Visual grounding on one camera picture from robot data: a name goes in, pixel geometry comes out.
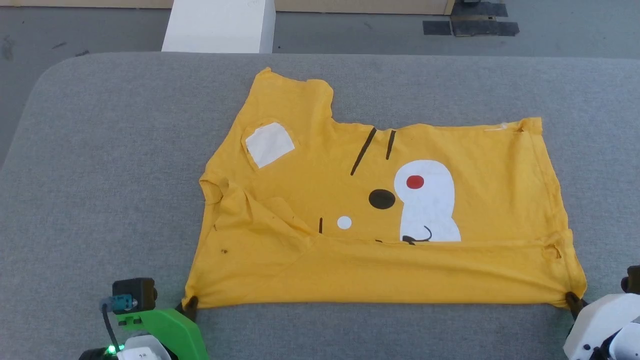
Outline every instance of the yellow t-shirt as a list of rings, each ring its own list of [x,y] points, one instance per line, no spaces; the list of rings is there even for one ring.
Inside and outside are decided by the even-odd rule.
[[[333,90],[265,69],[200,179],[186,285],[199,307],[257,302],[565,306],[586,279],[541,119],[376,129]]]

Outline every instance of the green led light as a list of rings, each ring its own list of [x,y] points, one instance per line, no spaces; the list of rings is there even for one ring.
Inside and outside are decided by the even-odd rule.
[[[120,345],[120,350],[124,350],[124,345]],[[107,348],[107,352],[111,355],[116,353],[116,347],[113,345],[109,345],[109,347]]]

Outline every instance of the gray floor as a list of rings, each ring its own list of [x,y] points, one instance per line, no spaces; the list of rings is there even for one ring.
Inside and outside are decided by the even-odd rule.
[[[425,16],[278,13],[273,50],[640,59],[640,1],[505,2],[520,26],[513,38],[425,36]],[[158,51],[168,18],[168,10],[0,8],[0,167],[44,70],[87,51]]]

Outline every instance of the small white dot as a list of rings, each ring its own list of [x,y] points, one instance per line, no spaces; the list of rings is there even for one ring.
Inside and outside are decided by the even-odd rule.
[[[351,227],[351,218],[349,217],[340,217],[338,218],[338,227],[342,230],[349,229]]]

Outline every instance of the gray fabric surface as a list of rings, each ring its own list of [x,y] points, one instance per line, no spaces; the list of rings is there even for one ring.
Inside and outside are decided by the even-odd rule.
[[[1,359],[107,344],[98,301],[117,279],[153,277],[159,306],[178,303],[202,220],[198,177],[266,66],[327,80],[342,122],[542,116],[587,299],[620,292],[640,261],[638,61],[83,56],[39,80],[0,170]],[[562,359],[571,319],[548,305],[264,304],[201,311],[198,323],[212,359]]]

